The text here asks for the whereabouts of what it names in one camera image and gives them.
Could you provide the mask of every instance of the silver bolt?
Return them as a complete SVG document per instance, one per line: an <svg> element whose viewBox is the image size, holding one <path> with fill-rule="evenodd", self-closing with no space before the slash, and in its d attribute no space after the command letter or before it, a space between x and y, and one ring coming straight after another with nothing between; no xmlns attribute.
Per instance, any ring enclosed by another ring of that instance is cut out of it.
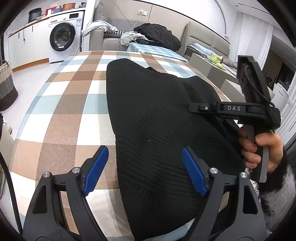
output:
<svg viewBox="0 0 296 241"><path fill-rule="evenodd" d="M50 175L50 172L43 173L43 177L45 177L45 178L49 177L49 175Z"/></svg>
<svg viewBox="0 0 296 241"><path fill-rule="evenodd" d="M216 174L216 173L218 173L218 169L212 167L212 168L210 169L210 172L211 172L212 174Z"/></svg>
<svg viewBox="0 0 296 241"><path fill-rule="evenodd" d="M248 176L245 172L241 172L240 175L242 178L246 178Z"/></svg>
<svg viewBox="0 0 296 241"><path fill-rule="evenodd" d="M78 173L78 172L80 172L80 168L79 168L79 167L74 167L74 168L72 169L72 172L73 172L73 173Z"/></svg>

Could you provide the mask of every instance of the plaid tablecloth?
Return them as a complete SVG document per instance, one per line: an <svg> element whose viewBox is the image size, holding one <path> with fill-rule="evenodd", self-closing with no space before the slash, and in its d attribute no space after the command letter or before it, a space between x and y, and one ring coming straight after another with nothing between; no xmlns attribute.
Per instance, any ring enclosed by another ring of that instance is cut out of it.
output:
<svg viewBox="0 0 296 241"><path fill-rule="evenodd" d="M10 169L22 221L45 171L66 173L80 167L100 145L106 145L109 160L95 190L86 199L108 240L133 240L119 192L115 135L106 99L107 65L120 58L182 78L198 75L227 101L208 79L177 59L116 51L81 52L68 57L33 100L17 134ZM62 198L69 227L77 232L65 193ZM188 224L177 233L187 230Z"/></svg>
<svg viewBox="0 0 296 241"><path fill-rule="evenodd" d="M151 45L144 45L144 44L137 44L137 43L130 43L127 51L130 52L139 52L139 53L149 53L149 54L156 54L160 56L169 57L172 59L178 59L185 63L189 63L189 61L183 58L181 55L175 53L170 49L166 49L163 47L151 46Z"/></svg>

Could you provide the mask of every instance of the washing machine door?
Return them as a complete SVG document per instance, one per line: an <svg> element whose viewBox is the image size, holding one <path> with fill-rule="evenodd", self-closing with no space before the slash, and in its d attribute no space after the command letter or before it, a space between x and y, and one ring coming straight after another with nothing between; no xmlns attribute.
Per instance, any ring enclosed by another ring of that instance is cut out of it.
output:
<svg viewBox="0 0 296 241"><path fill-rule="evenodd" d="M49 41L52 48L56 51L65 51L74 42L76 31L69 23L56 25L50 33Z"/></svg>

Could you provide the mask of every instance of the wooden baseboard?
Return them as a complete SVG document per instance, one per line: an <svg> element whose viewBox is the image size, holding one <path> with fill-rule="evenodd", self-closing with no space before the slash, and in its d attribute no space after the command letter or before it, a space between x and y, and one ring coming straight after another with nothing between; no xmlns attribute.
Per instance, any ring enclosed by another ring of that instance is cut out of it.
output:
<svg viewBox="0 0 296 241"><path fill-rule="evenodd" d="M18 66L16 68L12 69L12 72L16 72L16 71L21 70L21 69L25 69L25 68L29 68L29 67L32 67L32 66L35 66L35 65L45 64L45 63L49 63L48 58L40 59L40 60L31 62L31 63L27 63L27 64L24 64L24 65Z"/></svg>

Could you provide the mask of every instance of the woven basket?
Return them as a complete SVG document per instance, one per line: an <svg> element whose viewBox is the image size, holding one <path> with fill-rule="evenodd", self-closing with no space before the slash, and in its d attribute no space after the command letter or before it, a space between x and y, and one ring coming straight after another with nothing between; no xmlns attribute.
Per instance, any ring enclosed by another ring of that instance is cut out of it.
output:
<svg viewBox="0 0 296 241"><path fill-rule="evenodd" d="M15 102L18 92L12 80L12 70L6 60L0 62L0 111L6 110Z"/></svg>

